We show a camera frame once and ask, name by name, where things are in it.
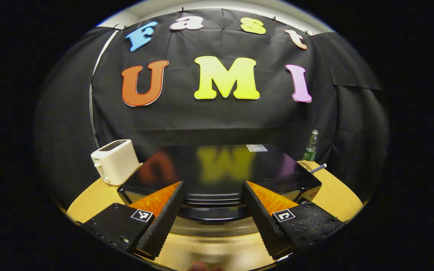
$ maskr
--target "white toaster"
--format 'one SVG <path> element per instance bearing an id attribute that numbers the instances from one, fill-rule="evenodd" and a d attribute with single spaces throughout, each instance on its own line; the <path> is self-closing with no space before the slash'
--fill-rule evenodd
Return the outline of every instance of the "white toaster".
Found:
<path id="1" fill-rule="evenodd" d="M 129 139 L 115 140 L 91 154 L 102 180 L 110 185 L 121 185 L 141 165 Z"/>

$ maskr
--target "black fabric backdrop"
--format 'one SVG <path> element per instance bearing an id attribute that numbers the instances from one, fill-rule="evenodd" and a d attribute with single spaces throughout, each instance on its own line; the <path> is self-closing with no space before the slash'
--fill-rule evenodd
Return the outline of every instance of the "black fabric backdrop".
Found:
<path id="1" fill-rule="evenodd" d="M 172 31 L 179 17 L 204 18 L 202 29 Z M 240 27 L 242 17 L 264 23 L 263 35 Z M 126 35 L 157 21 L 151 41 L 131 52 Z M 291 41 L 285 29 L 304 38 L 307 50 Z M 274 143 L 296 160 L 302 158 L 312 129 L 319 130 L 315 161 L 366 201 L 377 181 L 389 144 L 383 90 L 358 53 L 336 33 L 309 36 L 299 29 L 248 12 L 204 9 L 175 12 L 114 32 L 97 27 L 73 46 L 43 87 L 35 120 L 38 160 L 65 208 L 98 178 L 90 154 L 97 146 L 89 114 L 89 85 L 93 87 L 93 121 L 99 146 L 131 139 L 140 161 L 164 145 Z M 219 92 L 211 100 L 197 100 L 200 66 L 196 57 L 217 57 L 229 69 L 238 57 L 252 58 L 258 100 L 239 100 Z M 142 107 L 122 100 L 121 72 L 143 66 L 137 89 L 150 87 L 147 65 L 168 60 L 160 97 Z M 311 103 L 295 102 L 293 81 L 286 64 L 306 69 Z"/>

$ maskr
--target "orange letter u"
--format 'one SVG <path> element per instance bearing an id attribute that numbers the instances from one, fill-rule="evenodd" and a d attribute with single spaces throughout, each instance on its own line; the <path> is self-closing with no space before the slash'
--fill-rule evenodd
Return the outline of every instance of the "orange letter u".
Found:
<path id="1" fill-rule="evenodd" d="M 134 66 L 122 71 L 124 78 L 122 86 L 122 99 L 131 107 L 146 106 L 158 99 L 162 92 L 162 81 L 164 80 L 164 68 L 168 66 L 167 60 L 159 60 L 148 64 L 152 70 L 150 80 L 150 90 L 144 94 L 136 91 L 136 81 L 138 73 L 142 71 L 142 66 Z"/>

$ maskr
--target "table surface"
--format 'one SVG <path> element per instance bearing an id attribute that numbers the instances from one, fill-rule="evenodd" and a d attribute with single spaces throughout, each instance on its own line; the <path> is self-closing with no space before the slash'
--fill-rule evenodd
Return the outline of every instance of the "table surface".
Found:
<path id="1" fill-rule="evenodd" d="M 319 166 L 308 161 L 297 163 L 308 171 Z M 341 221 L 352 219 L 361 210 L 360 199 L 329 171 L 322 169 L 314 175 L 322 187 L 312 202 Z M 84 223 L 114 202 L 124 204 L 117 188 L 101 178 L 96 180 L 69 206 L 67 215 Z M 210 268 L 220 266 L 225 271 L 256 269 L 276 262 L 267 253 L 259 233 L 222 237 L 169 233 L 160 255 L 151 262 L 185 271 L 195 260 L 207 263 Z"/>

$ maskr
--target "pen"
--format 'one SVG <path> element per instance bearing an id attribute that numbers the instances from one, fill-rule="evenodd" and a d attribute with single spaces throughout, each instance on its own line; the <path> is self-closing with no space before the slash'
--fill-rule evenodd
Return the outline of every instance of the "pen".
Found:
<path id="1" fill-rule="evenodd" d="M 318 171 L 318 170 L 321 170 L 321 169 L 323 169 L 323 168 L 325 168 L 325 167 L 327 167 L 327 165 L 324 163 L 324 164 L 320 165 L 319 167 L 317 167 L 317 168 L 311 170 L 309 173 L 314 174 L 314 172 L 316 172 L 316 171 Z"/>

